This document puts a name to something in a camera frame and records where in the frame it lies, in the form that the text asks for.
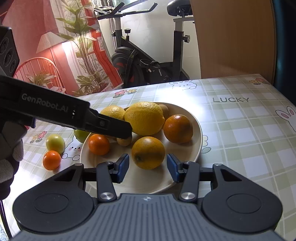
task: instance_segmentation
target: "black handlebar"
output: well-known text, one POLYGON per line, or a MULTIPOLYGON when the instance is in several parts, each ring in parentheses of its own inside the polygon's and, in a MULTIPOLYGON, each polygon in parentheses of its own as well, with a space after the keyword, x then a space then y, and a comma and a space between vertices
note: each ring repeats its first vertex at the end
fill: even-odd
POLYGON ((145 10, 137 10, 137 11, 131 11, 131 12, 121 12, 121 8, 124 6, 124 3, 121 2, 117 7, 100 7, 95 8, 95 12, 97 12, 100 16, 97 17, 98 20, 106 19, 106 18, 121 18, 126 15, 131 14, 138 14, 138 13, 147 13, 151 12, 155 7, 157 6, 157 3, 155 2, 150 9, 145 10))

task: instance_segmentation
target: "plaid tablecloth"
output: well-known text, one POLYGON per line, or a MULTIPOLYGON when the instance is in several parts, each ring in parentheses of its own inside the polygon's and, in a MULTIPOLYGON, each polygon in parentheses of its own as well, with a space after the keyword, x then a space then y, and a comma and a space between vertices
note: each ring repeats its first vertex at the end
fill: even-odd
MULTIPOLYGON (((276 231, 287 240, 296 237, 296 108, 262 76, 179 81, 81 98, 98 111, 139 101, 167 102, 187 109, 199 120, 204 134, 198 162, 204 167, 223 163, 276 194, 284 207, 276 231)), ((72 129, 37 121, 36 128, 28 130, 23 139, 24 160, 5 200, 14 234, 19 229, 11 213, 13 201, 54 174, 42 166, 45 139, 52 133, 61 135, 68 145, 68 157, 58 171, 79 162, 73 157, 79 155, 82 144, 73 141, 72 129)), ((90 185, 86 191, 96 195, 90 185)), ((209 184, 202 183, 199 196, 209 191, 209 184)))

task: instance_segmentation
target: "lampshade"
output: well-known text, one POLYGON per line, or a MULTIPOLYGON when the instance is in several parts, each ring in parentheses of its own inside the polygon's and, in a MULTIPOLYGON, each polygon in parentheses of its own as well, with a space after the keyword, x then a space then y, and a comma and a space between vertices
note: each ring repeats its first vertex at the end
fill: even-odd
POLYGON ((39 53, 45 49, 48 49, 56 44, 66 42, 67 40, 57 36, 56 34, 52 32, 47 32, 43 34, 40 38, 37 51, 36 53, 39 53))

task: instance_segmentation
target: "black bike saddle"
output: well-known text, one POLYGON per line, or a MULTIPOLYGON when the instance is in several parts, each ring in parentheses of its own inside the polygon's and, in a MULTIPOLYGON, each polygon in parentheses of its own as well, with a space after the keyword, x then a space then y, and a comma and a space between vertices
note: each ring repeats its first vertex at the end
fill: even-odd
POLYGON ((171 16, 193 15, 190 0, 173 0, 167 5, 168 14, 171 16))

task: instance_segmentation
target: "pink chair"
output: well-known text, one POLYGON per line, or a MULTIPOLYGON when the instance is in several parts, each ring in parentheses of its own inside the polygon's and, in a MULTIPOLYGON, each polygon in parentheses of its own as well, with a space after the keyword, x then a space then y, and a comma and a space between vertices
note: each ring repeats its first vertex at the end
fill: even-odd
POLYGON ((25 61, 17 68, 14 78, 23 80, 25 82, 30 82, 26 75, 35 76, 42 71, 44 71, 44 73, 46 74, 55 76, 51 79, 51 83, 47 85, 49 89, 66 93, 66 89, 61 80, 59 70, 57 69, 55 64, 48 58, 36 57, 25 61))

